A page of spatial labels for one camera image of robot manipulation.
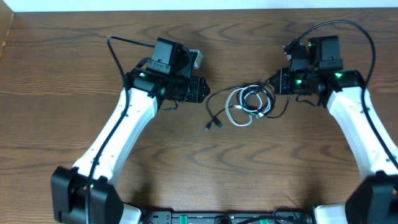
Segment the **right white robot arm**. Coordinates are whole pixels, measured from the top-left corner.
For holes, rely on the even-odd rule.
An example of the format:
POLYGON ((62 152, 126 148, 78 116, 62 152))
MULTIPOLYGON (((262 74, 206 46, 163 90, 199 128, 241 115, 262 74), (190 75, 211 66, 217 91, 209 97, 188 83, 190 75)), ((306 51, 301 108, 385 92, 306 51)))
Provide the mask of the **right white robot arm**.
POLYGON ((397 223, 397 147, 363 89, 357 70, 345 70, 338 36, 284 46, 289 67, 271 78, 279 95, 318 95, 342 129, 361 183, 345 203, 313 208, 314 223, 397 223))

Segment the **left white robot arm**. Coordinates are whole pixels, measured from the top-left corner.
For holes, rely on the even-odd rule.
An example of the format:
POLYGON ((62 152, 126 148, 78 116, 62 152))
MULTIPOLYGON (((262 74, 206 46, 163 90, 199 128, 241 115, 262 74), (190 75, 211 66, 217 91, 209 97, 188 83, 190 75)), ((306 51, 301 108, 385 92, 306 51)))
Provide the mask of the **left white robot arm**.
POLYGON ((89 149, 67 169, 51 176, 54 219, 59 223, 139 223, 142 210, 123 202, 117 186, 126 159, 163 101, 202 103, 210 88, 192 72, 200 68, 197 49, 159 37, 151 57, 121 70, 118 103, 89 149))

